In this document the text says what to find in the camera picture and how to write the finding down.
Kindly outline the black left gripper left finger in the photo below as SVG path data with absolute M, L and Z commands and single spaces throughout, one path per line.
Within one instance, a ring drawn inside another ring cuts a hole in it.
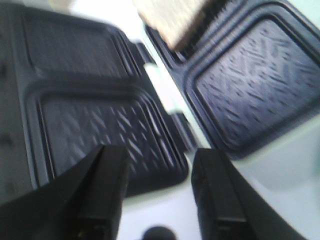
M 0 237 L 114 240 L 128 178 L 128 150 L 99 145 L 48 184 L 1 205 Z

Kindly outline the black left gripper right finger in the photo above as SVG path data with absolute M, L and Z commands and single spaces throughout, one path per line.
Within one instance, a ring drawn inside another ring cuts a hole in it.
M 302 240 L 219 149 L 199 148 L 191 184 L 203 240 Z

